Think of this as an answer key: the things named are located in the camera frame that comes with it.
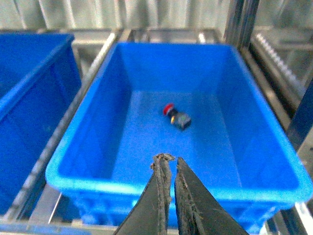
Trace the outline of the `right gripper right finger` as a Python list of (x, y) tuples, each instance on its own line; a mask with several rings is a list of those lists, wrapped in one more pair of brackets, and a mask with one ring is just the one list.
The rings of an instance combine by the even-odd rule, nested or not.
[(246, 235), (217, 202), (186, 161), (179, 157), (175, 205), (180, 235)]

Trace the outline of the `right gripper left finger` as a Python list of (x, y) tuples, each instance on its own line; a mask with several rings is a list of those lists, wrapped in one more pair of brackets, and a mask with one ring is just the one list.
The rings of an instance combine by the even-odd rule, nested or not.
[(115, 235), (166, 235), (168, 232), (169, 207), (172, 173), (169, 153), (153, 156), (149, 179), (138, 202), (115, 230)]

